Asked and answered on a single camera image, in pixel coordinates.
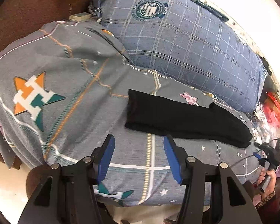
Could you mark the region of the blue plaid pillow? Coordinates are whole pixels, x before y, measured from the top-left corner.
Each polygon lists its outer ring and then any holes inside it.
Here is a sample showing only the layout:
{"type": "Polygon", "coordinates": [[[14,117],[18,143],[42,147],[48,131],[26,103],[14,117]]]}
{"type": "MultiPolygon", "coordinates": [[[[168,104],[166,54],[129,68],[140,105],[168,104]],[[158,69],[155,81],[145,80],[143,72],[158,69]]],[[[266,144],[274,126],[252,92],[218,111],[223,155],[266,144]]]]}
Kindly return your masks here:
{"type": "Polygon", "coordinates": [[[229,25],[190,0],[91,0],[89,10],[132,62],[214,94],[244,113],[260,99],[260,57],[229,25]]]}

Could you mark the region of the beige small box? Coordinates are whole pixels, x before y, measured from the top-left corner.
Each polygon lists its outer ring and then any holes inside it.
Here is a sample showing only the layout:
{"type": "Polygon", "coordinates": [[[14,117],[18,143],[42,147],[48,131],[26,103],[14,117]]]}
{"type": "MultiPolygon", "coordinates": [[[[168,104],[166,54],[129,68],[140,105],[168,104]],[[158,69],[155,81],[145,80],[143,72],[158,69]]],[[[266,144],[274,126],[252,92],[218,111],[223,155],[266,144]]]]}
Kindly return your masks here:
{"type": "Polygon", "coordinates": [[[91,18],[91,14],[87,12],[78,13],[69,16],[70,21],[76,21],[76,22],[88,21],[90,18],[91,18]]]}

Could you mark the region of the black pants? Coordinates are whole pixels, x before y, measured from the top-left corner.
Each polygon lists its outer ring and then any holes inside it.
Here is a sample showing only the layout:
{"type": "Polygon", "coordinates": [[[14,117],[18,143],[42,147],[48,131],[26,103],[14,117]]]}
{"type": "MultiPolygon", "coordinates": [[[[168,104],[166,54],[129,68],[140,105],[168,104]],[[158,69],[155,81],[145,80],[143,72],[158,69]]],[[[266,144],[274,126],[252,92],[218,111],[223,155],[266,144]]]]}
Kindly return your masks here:
{"type": "Polygon", "coordinates": [[[216,140],[237,148],[251,144],[249,128],[216,103],[201,107],[135,90],[129,90],[128,96],[128,129],[180,139],[216,140]]]}

